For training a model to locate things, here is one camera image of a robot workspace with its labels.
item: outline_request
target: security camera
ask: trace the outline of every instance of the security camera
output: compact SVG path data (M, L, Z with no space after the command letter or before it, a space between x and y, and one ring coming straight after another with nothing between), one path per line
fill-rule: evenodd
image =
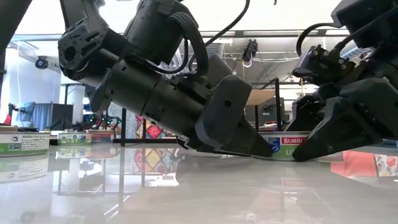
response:
M36 68L38 69L46 69L49 67L49 61L47 60L47 56L39 56L35 63Z

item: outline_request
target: tuna can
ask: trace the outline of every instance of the tuna can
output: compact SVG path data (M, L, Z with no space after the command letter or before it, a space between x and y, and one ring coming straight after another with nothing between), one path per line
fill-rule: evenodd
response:
M293 161L294 150L309 134L310 132L306 131L260 133L260 135L271 145L272 157L256 158L275 161Z

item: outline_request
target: glossy table surface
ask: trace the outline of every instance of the glossy table surface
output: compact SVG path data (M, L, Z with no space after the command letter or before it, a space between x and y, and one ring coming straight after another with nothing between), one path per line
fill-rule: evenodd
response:
M306 163L176 145L0 158L0 224L397 223L398 149Z

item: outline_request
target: blue label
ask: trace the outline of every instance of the blue label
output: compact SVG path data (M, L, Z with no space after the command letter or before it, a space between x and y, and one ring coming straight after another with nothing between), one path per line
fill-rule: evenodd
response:
M272 152L280 150L280 138L268 138L268 143L271 145Z

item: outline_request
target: can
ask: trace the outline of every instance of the can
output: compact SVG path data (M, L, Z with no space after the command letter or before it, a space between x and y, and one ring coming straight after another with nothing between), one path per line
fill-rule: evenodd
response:
M309 134L310 132L307 131L278 131L260 133L260 135L271 145L272 157L262 157L259 159L292 161L294 160L294 150Z

